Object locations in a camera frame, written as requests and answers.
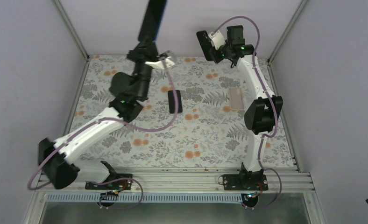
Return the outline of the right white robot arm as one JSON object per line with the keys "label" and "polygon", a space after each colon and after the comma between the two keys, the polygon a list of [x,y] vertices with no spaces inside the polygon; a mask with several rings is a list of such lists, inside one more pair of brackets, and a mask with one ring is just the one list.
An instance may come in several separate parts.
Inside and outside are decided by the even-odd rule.
{"label": "right white robot arm", "polygon": [[265,81],[256,57],[256,46],[246,44],[243,26],[229,26],[226,37],[216,30],[207,34],[211,42],[210,54],[215,63],[223,59],[237,67],[250,86],[252,103],[246,110],[244,122],[250,131],[249,149],[241,164],[235,180],[245,190],[252,189],[257,183],[263,183],[264,168],[261,163],[266,139],[276,134],[278,118],[283,106],[283,99],[276,96]]}

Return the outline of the black phone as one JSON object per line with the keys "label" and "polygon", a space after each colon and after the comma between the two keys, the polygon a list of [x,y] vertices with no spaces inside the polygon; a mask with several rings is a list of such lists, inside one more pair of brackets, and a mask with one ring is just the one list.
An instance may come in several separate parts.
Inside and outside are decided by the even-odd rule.
{"label": "black phone", "polygon": [[149,0],[139,31],[138,41],[155,42],[163,19],[167,0]]}
{"label": "black phone", "polygon": [[182,98],[181,98],[181,91],[176,90],[177,99],[174,97],[173,90],[169,90],[167,92],[168,94],[168,103],[169,103],[169,113],[174,114],[176,109],[176,104],[178,106],[177,113],[183,112],[183,106],[182,106]]}

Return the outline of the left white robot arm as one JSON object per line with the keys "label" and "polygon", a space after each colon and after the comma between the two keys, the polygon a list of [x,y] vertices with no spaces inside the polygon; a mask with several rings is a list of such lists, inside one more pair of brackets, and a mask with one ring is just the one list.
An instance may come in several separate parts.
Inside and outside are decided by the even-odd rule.
{"label": "left white robot arm", "polygon": [[76,131],[54,141],[45,138],[39,143],[38,162],[55,189],[64,189],[75,181],[97,182],[104,189],[112,188],[116,176],[105,161],[80,162],[79,156],[90,146],[133,121],[148,100],[153,68],[159,59],[156,44],[142,41],[127,54],[134,62],[131,75],[116,73],[109,88],[114,99],[100,114]]}

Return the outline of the black phone case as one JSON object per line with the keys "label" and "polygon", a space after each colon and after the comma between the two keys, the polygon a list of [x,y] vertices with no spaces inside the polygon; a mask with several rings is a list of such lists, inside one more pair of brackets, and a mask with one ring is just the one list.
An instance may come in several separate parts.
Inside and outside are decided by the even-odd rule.
{"label": "black phone case", "polygon": [[215,61],[214,53],[215,48],[212,46],[212,42],[208,37],[208,33],[206,31],[198,31],[196,33],[198,42],[204,54],[204,57],[207,61]]}

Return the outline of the beige phone case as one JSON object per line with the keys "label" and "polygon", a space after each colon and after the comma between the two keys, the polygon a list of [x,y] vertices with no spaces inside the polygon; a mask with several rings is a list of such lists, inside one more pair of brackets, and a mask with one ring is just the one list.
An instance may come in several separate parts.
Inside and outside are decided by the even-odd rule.
{"label": "beige phone case", "polygon": [[243,111],[244,110],[244,101],[242,90],[240,87],[229,87],[228,95],[230,100],[230,107],[234,111]]}

